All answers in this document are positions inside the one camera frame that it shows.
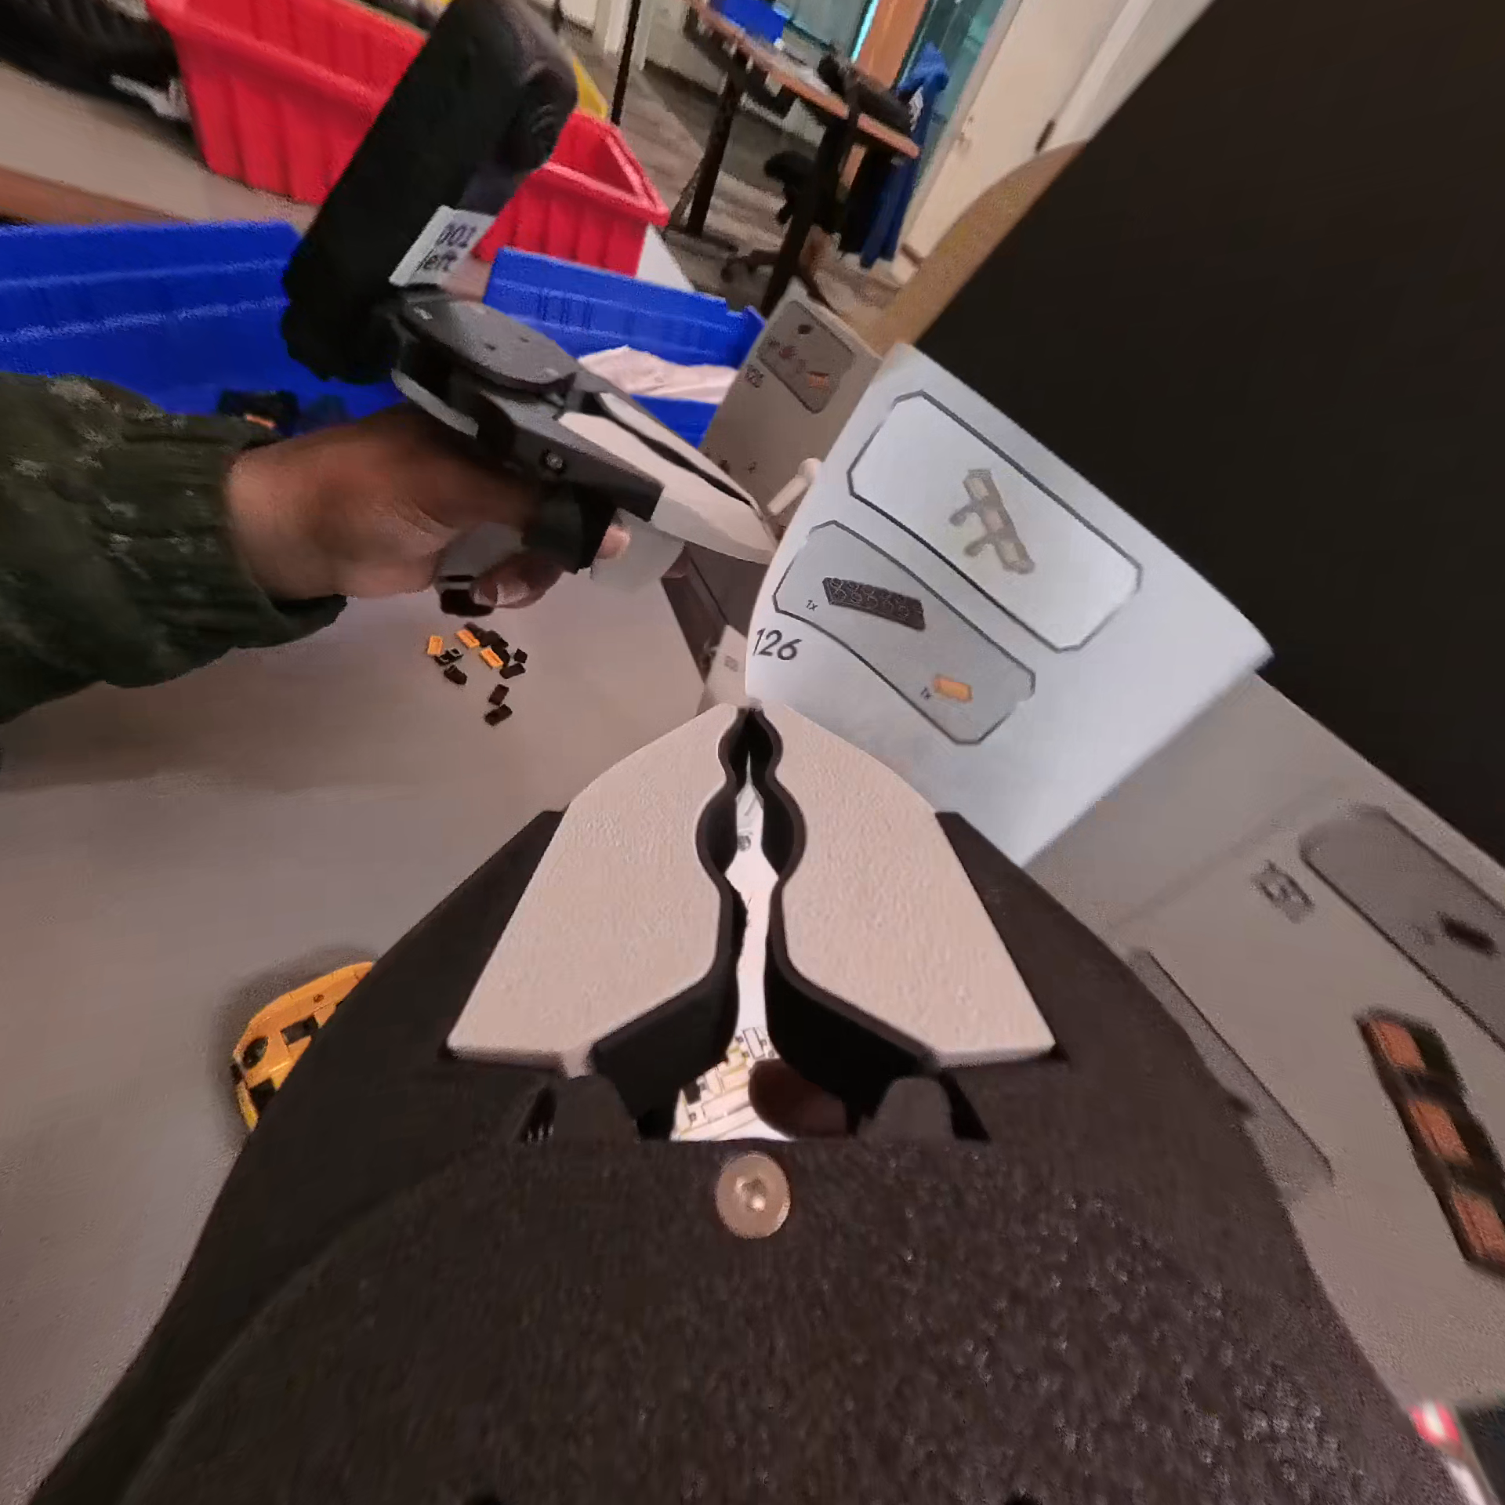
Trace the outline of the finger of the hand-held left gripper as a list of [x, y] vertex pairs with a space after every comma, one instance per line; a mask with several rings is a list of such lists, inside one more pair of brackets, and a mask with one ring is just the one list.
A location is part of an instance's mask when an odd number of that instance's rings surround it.
[[597, 464], [601, 479], [588, 481], [584, 493], [609, 518], [630, 518], [661, 537], [746, 564], [763, 566], [777, 551], [756, 503], [738, 503], [679, 472], [599, 412], [565, 414], [561, 429]]
[[744, 505], [754, 505], [754, 499], [744, 489], [734, 485], [715, 464], [707, 462], [700, 450], [690, 449], [669, 427], [652, 418], [644, 406], [619, 393], [590, 393], [586, 400], [599, 410], [603, 418], [609, 418], [611, 423], [632, 433], [640, 445], [679, 472], [686, 476], [694, 474], [723, 495]]

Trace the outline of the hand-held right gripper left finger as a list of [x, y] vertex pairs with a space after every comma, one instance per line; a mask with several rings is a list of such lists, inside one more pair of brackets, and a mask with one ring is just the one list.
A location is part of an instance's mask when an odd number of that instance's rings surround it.
[[632, 1120], [721, 1060], [744, 933], [727, 883], [742, 723], [706, 711], [570, 802], [447, 1035], [453, 1058], [601, 1078]]

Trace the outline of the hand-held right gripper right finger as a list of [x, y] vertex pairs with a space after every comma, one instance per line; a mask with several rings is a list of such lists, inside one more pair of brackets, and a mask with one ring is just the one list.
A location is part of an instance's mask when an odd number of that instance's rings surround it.
[[1055, 1037], [935, 809], [798, 713], [758, 709], [761, 970], [779, 1058], [875, 1114], [902, 1079], [1035, 1064]]

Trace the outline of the lego instruction booklet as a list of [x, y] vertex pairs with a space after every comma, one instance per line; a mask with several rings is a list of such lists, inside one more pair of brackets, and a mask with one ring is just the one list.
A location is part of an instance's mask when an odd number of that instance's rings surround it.
[[1500, 1398], [1500, 865], [1255, 670], [1159, 539], [910, 348], [787, 300], [706, 452], [781, 508], [756, 699], [1028, 867], [1250, 1110], [1404, 1404]]

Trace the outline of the yellow lego car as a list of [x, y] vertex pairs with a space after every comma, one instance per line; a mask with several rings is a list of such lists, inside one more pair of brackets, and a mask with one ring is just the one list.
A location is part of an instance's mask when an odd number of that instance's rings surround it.
[[248, 1134], [314, 1037], [370, 971], [372, 962], [331, 970], [279, 995], [252, 1016], [229, 1056], [235, 1107]]

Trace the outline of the person's right hand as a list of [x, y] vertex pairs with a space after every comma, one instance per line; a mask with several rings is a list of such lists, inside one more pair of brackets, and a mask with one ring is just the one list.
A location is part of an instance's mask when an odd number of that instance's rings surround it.
[[783, 1139], [843, 1139], [850, 1132], [844, 1105], [779, 1058], [752, 1068], [748, 1105], [756, 1118]]

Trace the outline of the person's left hand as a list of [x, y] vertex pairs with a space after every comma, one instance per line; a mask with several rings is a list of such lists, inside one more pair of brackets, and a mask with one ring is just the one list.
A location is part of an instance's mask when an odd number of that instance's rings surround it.
[[424, 593], [455, 539], [522, 533], [542, 503], [412, 406], [250, 449], [221, 497], [242, 570], [277, 603]]

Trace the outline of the white paper sheets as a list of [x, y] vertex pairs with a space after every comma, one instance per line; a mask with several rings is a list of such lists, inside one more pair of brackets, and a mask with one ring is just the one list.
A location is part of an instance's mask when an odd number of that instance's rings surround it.
[[682, 366], [632, 348], [580, 356], [578, 366], [638, 402], [719, 406], [738, 375], [736, 368]]

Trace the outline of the red plastic bin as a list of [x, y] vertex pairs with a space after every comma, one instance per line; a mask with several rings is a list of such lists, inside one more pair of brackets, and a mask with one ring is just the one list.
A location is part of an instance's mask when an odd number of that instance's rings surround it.
[[[208, 171], [320, 205], [426, 36], [352, 3], [148, 3], [175, 49]], [[634, 275], [667, 207], [623, 134], [584, 111], [472, 250]]]

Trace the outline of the sticker sheet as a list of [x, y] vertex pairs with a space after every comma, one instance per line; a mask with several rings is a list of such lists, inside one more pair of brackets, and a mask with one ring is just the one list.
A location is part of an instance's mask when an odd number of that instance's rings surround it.
[[669, 1139], [686, 1143], [769, 1139], [773, 1132], [752, 1107], [748, 1083], [754, 1068], [773, 1056], [760, 1029], [738, 1031], [727, 1045], [723, 1060], [680, 1091]]

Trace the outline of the pile of yellow black bricks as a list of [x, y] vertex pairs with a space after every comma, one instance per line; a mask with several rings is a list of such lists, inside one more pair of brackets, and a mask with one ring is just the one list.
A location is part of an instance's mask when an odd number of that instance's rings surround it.
[[484, 728], [499, 728], [515, 717], [516, 684], [530, 670], [530, 655], [476, 620], [460, 620], [428, 632], [424, 657], [433, 676], [453, 688], [453, 697], [472, 711]]

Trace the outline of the black office chair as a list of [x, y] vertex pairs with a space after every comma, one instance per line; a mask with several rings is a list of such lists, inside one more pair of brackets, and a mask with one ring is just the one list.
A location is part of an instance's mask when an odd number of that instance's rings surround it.
[[[812, 155], [798, 153], [792, 149], [781, 149], [773, 153], [767, 161], [763, 161], [761, 173], [781, 192], [777, 225], [788, 229], [804, 190], [814, 182], [816, 159]], [[800, 250], [798, 267], [794, 273], [794, 279], [798, 281], [800, 288], [817, 306], [825, 306], [825, 308], [831, 306], [831, 300], [825, 296], [823, 288], [819, 286], [817, 273], [821, 271], [829, 254], [839, 254], [839, 238], [844, 223], [844, 211], [846, 211], [846, 192], [841, 186], [841, 182], [837, 182], [837, 186], [827, 196], [821, 198], [810, 234], [806, 236], [804, 246]], [[767, 273], [773, 269], [777, 256], [779, 256], [777, 250], [769, 250], [769, 252], [754, 250], [754, 252], [734, 254], [723, 261], [719, 269], [719, 285], [729, 288], [731, 285], [750, 279], [756, 273]]]

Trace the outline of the grey office desk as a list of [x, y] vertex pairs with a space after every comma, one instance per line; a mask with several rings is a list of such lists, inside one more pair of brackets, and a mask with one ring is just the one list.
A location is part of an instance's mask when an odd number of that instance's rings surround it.
[[875, 86], [858, 68], [835, 65], [827, 72], [804, 68], [773, 45], [740, 28], [711, 5], [688, 3], [684, 38], [717, 67], [723, 84], [717, 94], [713, 121], [694, 173], [673, 205], [667, 229], [690, 244], [707, 244], [729, 252], [727, 240], [706, 234], [706, 217], [723, 171], [731, 128], [742, 107], [752, 99], [783, 119], [792, 105], [804, 107], [823, 126], [816, 149], [814, 182], [804, 190], [788, 229], [777, 246], [779, 256], [758, 304], [767, 319], [783, 294], [796, 285], [800, 250], [810, 234], [821, 198], [837, 182], [846, 182], [854, 153], [877, 163], [918, 161], [920, 146], [910, 128], [898, 122], [898, 99]]

